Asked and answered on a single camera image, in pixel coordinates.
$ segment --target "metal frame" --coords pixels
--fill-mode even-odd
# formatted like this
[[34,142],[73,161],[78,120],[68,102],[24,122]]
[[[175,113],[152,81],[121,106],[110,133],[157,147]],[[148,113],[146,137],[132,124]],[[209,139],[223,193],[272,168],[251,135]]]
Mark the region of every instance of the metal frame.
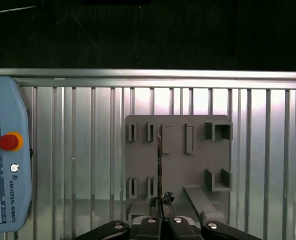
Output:
[[0,76],[23,87],[296,89],[296,72],[0,68]]

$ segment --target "screw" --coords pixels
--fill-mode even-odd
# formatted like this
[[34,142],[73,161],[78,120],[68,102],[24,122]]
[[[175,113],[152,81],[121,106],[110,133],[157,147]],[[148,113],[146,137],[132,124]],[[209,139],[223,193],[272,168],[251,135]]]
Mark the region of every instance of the screw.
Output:
[[180,217],[175,217],[173,220],[178,224],[183,221]]
[[12,171],[13,173],[16,173],[19,171],[19,165],[17,163],[11,164],[10,165],[10,171]]
[[115,229],[122,229],[123,228],[123,225],[121,224],[117,224],[116,226],[114,226]]
[[215,224],[215,223],[208,223],[208,227],[211,228],[211,229],[217,229],[218,228],[217,224]]

